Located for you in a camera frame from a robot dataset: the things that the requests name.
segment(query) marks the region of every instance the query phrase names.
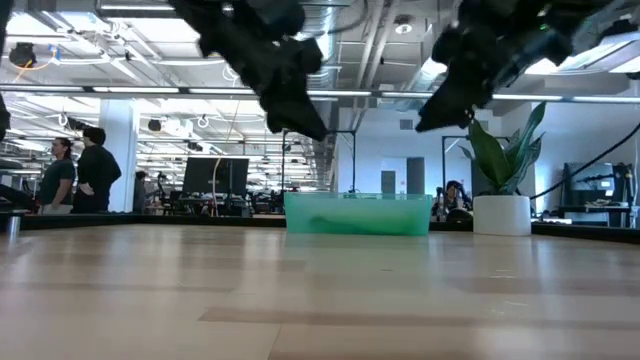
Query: man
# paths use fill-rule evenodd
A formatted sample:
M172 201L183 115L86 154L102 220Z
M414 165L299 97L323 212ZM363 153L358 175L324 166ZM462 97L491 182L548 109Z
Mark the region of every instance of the man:
M107 135L101 128L88 128L82 134L85 148L78 159L74 214L96 214L109 209L111 185L122 172L113 155L103 147L106 139Z
M144 179L147 177L147 173L144 171L138 171L136 173L135 185L133 187L133 212L136 214L143 214L145 203L147 202L147 190L144 187Z
M56 138L51 143L51 153L56 160L45 171L40 186L41 214L62 215L71 212L71 186L76 178L71 146L71 141L65 138Z

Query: black shirt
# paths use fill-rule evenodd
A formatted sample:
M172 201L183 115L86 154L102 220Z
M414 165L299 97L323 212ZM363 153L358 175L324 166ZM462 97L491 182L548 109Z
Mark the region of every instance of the black shirt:
M49 205L53 203L53 199L56 197L58 188L60 187L60 180L73 180L76 178L76 169L73 166L71 159L56 160L51 164L44 172L44 178L40 184L40 203L42 205ZM71 205L71 188L62 200L62 205Z
M78 159L78 184L89 184L94 195L87 196L78 189L74 199L74 212L107 211L109 190L122 173L113 155L104 147L87 147Z

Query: white plant pot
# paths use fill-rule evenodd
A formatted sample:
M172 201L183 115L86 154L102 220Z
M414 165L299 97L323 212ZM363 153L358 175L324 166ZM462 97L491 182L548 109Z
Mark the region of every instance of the white plant pot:
M479 196L473 199L473 232L482 235L531 235L527 196Z

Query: black monitor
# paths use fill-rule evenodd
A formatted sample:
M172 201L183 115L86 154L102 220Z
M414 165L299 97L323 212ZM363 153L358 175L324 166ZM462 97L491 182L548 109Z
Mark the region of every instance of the black monitor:
M185 193L211 193L213 170L218 158L189 158L184 174L182 191ZM249 159L221 158L216 171L216 193L243 195L247 191Z

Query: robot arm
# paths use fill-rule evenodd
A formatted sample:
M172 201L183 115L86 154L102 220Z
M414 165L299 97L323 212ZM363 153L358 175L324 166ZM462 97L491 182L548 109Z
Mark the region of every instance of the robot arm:
M283 129L322 141L327 128L307 95L307 75L322 67L314 38L294 39L305 22L298 0L169 0L200 33L202 56L220 54L260 97L272 132Z
M418 132L465 128L474 108L511 85L531 65L548 58L560 65L573 39L593 15L617 0L463 0L458 22L433 47L433 59L448 66L442 86L420 110Z

